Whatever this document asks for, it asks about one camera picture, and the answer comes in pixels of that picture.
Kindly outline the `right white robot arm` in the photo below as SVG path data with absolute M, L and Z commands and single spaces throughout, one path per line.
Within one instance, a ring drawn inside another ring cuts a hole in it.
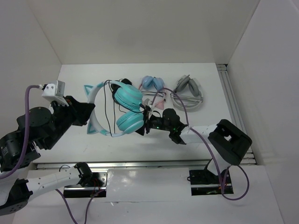
M 144 124 L 136 132 L 144 136 L 151 129 L 168 131 L 169 138 L 176 144 L 187 145 L 203 143 L 212 145 L 217 153 L 213 154 L 204 171 L 204 178 L 209 183 L 216 182 L 230 166 L 240 165 L 252 139 L 227 119 L 209 126 L 188 126 L 180 121 L 174 109 L 165 109 L 161 117 L 143 113 Z

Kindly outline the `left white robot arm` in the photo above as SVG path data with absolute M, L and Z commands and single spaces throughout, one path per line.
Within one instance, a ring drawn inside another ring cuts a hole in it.
M 87 124 L 93 103 L 80 103 L 72 96 L 64 98 L 67 106 L 52 101 L 51 112 L 45 107 L 29 109 L 17 118 L 18 129 L 0 140 L 0 171 L 6 175 L 0 184 L 0 214 L 8 215 L 24 208 L 32 199 L 68 185 L 87 186 L 93 173 L 86 162 L 79 162 L 62 173 L 36 179 L 20 179 L 18 172 L 41 155 L 37 149 L 50 150 L 71 126 Z

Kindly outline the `teal cat-ear headphones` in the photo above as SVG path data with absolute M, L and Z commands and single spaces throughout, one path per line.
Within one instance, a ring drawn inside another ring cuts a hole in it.
M 101 82 L 96 86 L 84 85 L 87 102 L 93 104 L 98 92 L 108 84 L 113 84 L 118 87 L 114 94 L 114 98 L 119 105 L 128 110 L 128 112 L 123 114 L 116 121 L 120 133 L 111 133 L 103 128 L 96 117 L 95 111 L 92 111 L 87 126 L 87 134 L 100 133 L 105 136 L 110 135 L 111 137 L 120 137 L 137 131 L 144 125 L 144 121 L 142 111 L 140 111 L 142 105 L 142 93 L 136 87 L 112 80 Z

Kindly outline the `pink and blue cat-ear headphones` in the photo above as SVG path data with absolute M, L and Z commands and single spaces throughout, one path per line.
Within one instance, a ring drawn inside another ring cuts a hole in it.
M 158 92 L 156 100 L 154 102 L 155 108 L 163 110 L 164 104 L 166 102 L 166 92 L 164 90 L 164 86 L 165 84 L 162 78 L 145 76 L 142 78 L 141 84 L 139 85 L 138 89 L 142 91 L 143 95 L 150 95 L 150 89 L 154 87 L 156 92 Z

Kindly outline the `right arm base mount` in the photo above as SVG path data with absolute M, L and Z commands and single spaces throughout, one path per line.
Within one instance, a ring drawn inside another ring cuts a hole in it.
M 219 177 L 207 169 L 189 170 L 187 181 L 191 185 L 192 196 L 220 195 L 221 184 Z

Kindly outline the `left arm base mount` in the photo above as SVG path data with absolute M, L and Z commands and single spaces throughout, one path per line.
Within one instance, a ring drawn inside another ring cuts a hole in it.
M 86 162 L 74 165 L 79 169 L 80 182 L 64 187 L 65 198 L 106 197 L 107 171 L 92 171 Z

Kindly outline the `small black headphones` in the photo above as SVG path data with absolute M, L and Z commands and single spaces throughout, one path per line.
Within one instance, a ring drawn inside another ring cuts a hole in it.
M 132 85 L 132 82 L 129 80 L 129 79 L 122 79 L 122 80 L 119 80 L 120 82 L 124 83 L 124 84 L 129 84 L 129 85 Z M 116 101 L 115 99 L 115 93 L 117 92 L 117 90 L 120 88 L 119 85 L 116 85 L 116 84 L 110 84 L 110 87 L 111 87 L 111 91 L 112 91 L 112 98 L 114 100 L 114 102 L 116 104 L 118 104 L 118 102 Z

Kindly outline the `aluminium right side rail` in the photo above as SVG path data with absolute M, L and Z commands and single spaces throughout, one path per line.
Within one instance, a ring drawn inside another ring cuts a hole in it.
M 216 68 L 219 74 L 220 82 L 224 91 L 224 95 L 226 98 L 226 102 L 228 105 L 230 117 L 232 123 L 237 126 L 241 131 L 247 134 L 245 125 L 241 116 L 241 111 L 239 105 L 236 100 L 236 96 L 232 87 L 232 83 L 230 81 L 228 75 L 228 69 L 226 64 L 216 64 Z

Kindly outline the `grey over-ear headphones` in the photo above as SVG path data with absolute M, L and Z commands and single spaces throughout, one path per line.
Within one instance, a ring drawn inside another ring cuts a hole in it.
M 176 93 L 171 93 L 171 101 L 175 108 L 183 111 L 184 107 L 187 112 L 197 111 L 203 104 L 203 89 L 196 78 L 190 75 L 183 75 L 173 89 Z

